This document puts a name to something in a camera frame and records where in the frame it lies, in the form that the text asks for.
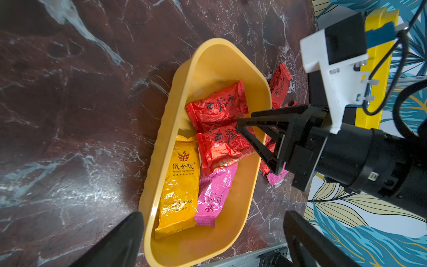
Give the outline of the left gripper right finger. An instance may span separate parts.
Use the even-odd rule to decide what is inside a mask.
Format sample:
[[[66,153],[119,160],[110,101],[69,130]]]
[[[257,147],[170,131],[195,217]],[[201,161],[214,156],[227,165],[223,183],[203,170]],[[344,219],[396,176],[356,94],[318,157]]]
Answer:
[[[358,266],[297,212],[285,213],[283,228],[292,267]]]

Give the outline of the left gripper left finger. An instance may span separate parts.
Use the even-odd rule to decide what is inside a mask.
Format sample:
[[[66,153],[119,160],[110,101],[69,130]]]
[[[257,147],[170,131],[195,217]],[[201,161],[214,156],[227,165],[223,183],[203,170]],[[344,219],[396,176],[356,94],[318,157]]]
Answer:
[[[143,215],[141,212],[133,212],[71,265],[73,267],[134,267],[143,232]]]

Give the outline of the pink tea bag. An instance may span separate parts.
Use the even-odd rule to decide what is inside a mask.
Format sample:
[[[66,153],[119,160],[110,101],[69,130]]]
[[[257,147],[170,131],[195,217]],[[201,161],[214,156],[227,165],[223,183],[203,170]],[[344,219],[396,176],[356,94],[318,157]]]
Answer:
[[[279,175],[276,175],[276,174],[274,174],[273,172],[270,171],[266,175],[266,177],[267,177],[268,182],[272,186],[274,186],[274,185],[280,184],[285,179],[285,177],[286,177],[286,175],[288,173],[289,172],[285,168],[283,168],[282,171],[279,173]]]
[[[215,220],[220,215],[230,192],[238,163],[216,169],[209,175],[200,176],[197,212],[194,216],[196,225],[215,227]]]

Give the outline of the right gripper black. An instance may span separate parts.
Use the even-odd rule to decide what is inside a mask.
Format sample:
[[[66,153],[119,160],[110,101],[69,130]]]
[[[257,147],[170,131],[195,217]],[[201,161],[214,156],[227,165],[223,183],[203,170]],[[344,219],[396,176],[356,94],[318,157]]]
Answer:
[[[270,170],[286,168],[293,187],[305,191],[316,172],[347,192],[365,192],[423,218],[427,216],[427,140],[404,139],[378,129],[342,124],[337,134],[325,129],[329,113],[310,105],[253,112],[239,119],[237,131]],[[275,141],[274,151],[254,136],[257,127]]]

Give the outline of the small orange tea bag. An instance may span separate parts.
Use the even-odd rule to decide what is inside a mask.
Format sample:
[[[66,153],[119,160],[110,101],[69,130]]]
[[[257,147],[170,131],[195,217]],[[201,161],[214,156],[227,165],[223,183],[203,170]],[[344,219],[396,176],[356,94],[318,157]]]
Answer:
[[[178,135],[162,189],[156,239],[196,225],[200,171],[197,139]]]

